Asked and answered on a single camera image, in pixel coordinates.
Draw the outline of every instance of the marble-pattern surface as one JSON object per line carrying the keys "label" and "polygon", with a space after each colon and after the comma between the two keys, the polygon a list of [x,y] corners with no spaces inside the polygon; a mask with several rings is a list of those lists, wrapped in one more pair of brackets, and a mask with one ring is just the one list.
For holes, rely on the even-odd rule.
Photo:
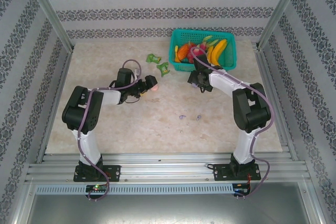
{"label": "marble-pattern surface", "polygon": [[[238,138],[230,97],[220,92],[201,93],[187,83],[189,73],[175,71],[161,78],[147,54],[168,61],[169,42],[77,43],[61,95],[46,153],[78,153],[72,133],[62,123],[62,111],[75,86],[106,87],[127,59],[140,62],[143,78],[153,75],[159,90],[149,91],[134,104],[107,105],[95,129],[102,153],[215,153],[232,152]],[[250,83],[261,82],[249,40],[237,41],[237,68],[230,73]],[[134,69],[136,64],[128,63]],[[260,152],[281,152],[275,126],[260,135]]]}

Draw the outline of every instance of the basket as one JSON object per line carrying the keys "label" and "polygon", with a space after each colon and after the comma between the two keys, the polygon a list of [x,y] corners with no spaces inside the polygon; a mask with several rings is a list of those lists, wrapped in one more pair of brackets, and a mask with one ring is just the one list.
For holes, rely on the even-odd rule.
{"label": "basket", "polygon": [[218,59],[218,63],[226,70],[232,70],[236,67],[237,52],[236,52],[236,42],[235,37],[231,33],[224,33],[220,31],[201,31],[201,30],[190,30],[190,29],[176,29],[173,31],[172,39],[170,42],[169,49],[169,62],[174,66],[176,71],[186,71],[191,72],[195,70],[194,64],[190,63],[178,63],[175,62],[175,46],[178,45],[179,48],[190,42],[195,44],[200,44],[203,38],[212,35],[212,38],[208,40],[211,42],[215,39],[227,39],[227,46],[222,52]]}

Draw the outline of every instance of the wall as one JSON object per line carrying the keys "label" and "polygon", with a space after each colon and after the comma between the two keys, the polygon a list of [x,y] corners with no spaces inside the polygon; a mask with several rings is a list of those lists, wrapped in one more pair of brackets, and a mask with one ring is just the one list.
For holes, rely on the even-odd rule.
{"label": "wall", "polygon": [[287,126],[336,223],[336,0],[291,0],[264,48]]}
{"label": "wall", "polygon": [[67,52],[37,0],[0,0],[0,223],[50,119]]}
{"label": "wall", "polygon": [[169,40],[174,28],[257,41],[279,0],[50,0],[72,41]]}

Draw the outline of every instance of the patterned wallpaper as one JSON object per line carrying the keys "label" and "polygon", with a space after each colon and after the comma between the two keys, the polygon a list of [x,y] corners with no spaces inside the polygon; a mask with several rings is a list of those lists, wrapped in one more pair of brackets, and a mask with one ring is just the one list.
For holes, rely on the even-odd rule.
{"label": "patterned wallpaper", "polygon": [[36,161],[67,59],[37,0],[0,0],[0,223]]}
{"label": "patterned wallpaper", "polygon": [[176,28],[257,41],[279,0],[50,0],[77,41],[169,40]]}
{"label": "patterned wallpaper", "polygon": [[264,48],[296,152],[336,223],[335,0],[291,0]]}

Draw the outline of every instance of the metal bracket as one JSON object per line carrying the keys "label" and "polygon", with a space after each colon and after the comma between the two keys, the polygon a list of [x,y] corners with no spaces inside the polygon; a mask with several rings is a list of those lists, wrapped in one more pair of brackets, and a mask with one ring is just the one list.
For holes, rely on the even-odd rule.
{"label": "metal bracket", "polygon": [[215,181],[248,180],[249,175],[250,180],[261,180],[260,170],[257,164],[252,165],[250,169],[240,171],[237,176],[234,176],[229,164],[209,164],[207,167],[214,171]]}
{"label": "metal bracket", "polygon": [[[104,165],[103,172],[109,177],[110,182],[119,182],[120,178],[120,165]],[[97,182],[97,180],[93,180],[92,178],[86,178],[82,173],[79,165],[76,166],[75,174],[74,174],[74,182]]]}

